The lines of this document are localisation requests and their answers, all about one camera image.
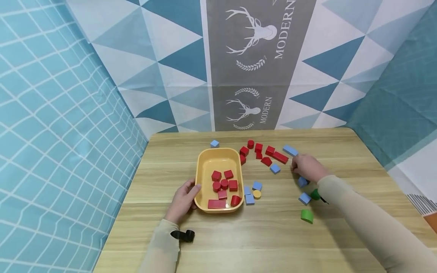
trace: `grid pattern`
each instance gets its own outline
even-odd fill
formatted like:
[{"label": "grid pattern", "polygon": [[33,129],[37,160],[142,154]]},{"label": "grid pattern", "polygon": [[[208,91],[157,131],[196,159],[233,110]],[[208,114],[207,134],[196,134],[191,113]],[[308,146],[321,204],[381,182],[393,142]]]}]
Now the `grid pattern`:
[{"label": "grid pattern", "polygon": [[0,14],[0,272],[90,272],[147,140],[62,0]]}]

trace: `blue rectangular block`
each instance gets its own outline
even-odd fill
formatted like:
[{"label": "blue rectangular block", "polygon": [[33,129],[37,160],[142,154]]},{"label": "blue rectangular block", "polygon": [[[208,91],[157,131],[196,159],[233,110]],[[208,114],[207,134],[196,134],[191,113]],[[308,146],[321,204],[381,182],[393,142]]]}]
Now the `blue rectangular block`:
[{"label": "blue rectangular block", "polygon": [[299,154],[298,151],[297,151],[295,148],[290,147],[290,146],[288,146],[288,145],[285,145],[285,146],[282,148],[282,150],[283,150],[284,152],[286,152],[287,154],[291,155],[291,156],[297,156],[297,155]]}]

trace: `right hand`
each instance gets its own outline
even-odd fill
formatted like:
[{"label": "right hand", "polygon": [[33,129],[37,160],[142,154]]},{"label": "right hand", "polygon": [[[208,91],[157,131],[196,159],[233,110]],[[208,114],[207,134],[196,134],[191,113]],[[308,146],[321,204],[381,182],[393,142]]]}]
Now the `right hand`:
[{"label": "right hand", "polygon": [[293,157],[291,171],[315,183],[329,175],[326,168],[310,155],[297,155]]}]

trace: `gray banner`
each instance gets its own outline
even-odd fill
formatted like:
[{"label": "gray banner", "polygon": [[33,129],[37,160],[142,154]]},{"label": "gray banner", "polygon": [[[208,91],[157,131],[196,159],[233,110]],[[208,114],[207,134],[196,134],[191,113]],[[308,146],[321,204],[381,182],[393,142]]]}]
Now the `gray banner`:
[{"label": "gray banner", "polygon": [[216,131],[275,129],[316,0],[207,0]]}]

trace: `hand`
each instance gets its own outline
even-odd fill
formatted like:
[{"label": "hand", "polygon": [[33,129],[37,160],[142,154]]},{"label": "hand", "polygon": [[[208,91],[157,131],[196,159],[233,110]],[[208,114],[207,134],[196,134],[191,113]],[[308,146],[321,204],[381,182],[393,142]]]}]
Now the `hand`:
[{"label": "hand", "polygon": [[297,155],[293,157],[291,171],[315,183],[329,175],[325,167],[310,155]]},{"label": "hand", "polygon": [[200,184],[197,184],[196,186],[193,185],[194,178],[189,179],[179,189],[177,189],[164,219],[178,225],[181,218],[187,214],[190,208],[197,208],[194,203],[194,197],[196,197],[196,194],[200,191],[201,186]]}]

